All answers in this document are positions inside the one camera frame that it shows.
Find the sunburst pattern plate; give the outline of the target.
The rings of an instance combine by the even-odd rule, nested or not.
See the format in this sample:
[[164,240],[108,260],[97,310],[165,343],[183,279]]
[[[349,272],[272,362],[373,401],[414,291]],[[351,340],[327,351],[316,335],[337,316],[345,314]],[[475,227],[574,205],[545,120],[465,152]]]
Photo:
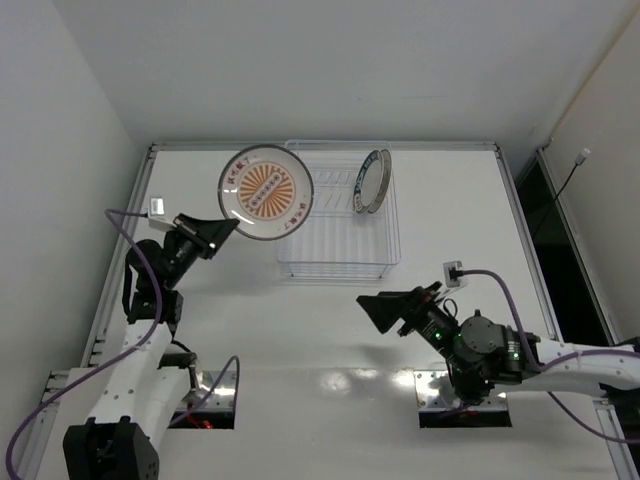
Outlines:
[[315,190],[306,164],[292,151],[270,144],[250,146],[225,165],[218,201],[227,219],[249,239],[275,241],[306,222]]

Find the white plate floral emblem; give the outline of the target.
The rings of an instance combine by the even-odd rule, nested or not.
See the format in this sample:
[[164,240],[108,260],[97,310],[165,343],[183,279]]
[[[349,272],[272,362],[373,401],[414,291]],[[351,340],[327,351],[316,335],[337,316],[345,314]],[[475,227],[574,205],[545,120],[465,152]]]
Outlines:
[[388,149],[382,149],[380,153],[382,156],[382,177],[381,177],[381,182],[380,182],[380,186],[378,188],[376,197],[374,198],[373,202],[370,204],[368,208],[368,212],[370,214],[377,212],[382,206],[388,191],[390,180],[391,180],[391,173],[392,173],[391,152]]

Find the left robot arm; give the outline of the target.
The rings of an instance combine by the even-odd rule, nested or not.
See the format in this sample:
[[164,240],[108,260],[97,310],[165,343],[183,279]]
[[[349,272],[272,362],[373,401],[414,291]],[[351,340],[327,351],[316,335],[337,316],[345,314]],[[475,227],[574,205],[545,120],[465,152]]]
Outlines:
[[170,354],[183,297],[176,286],[199,259],[210,260],[236,229],[236,219],[201,220],[185,214],[150,226],[164,239],[132,241],[125,256],[120,353],[79,378],[108,371],[107,385],[83,423],[63,438],[71,479],[156,479],[159,447],[175,412],[196,386],[194,354]]

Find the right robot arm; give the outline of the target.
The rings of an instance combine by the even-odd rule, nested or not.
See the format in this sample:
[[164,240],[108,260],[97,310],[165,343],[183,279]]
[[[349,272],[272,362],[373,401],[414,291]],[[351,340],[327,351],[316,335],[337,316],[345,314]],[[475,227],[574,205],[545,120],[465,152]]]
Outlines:
[[411,291],[360,295],[377,330],[417,334],[444,360],[454,396],[479,405],[503,392],[568,392],[631,401],[639,394],[635,343],[610,348],[563,343],[498,324],[475,312],[458,322],[442,304],[439,283]]

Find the green rim lettered plate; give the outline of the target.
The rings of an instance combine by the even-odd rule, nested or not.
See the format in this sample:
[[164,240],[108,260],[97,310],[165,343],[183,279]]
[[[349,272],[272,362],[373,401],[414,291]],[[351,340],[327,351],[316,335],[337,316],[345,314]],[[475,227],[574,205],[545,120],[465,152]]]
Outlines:
[[370,152],[362,163],[353,189],[353,208],[356,213],[368,212],[382,183],[383,156],[380,150]]

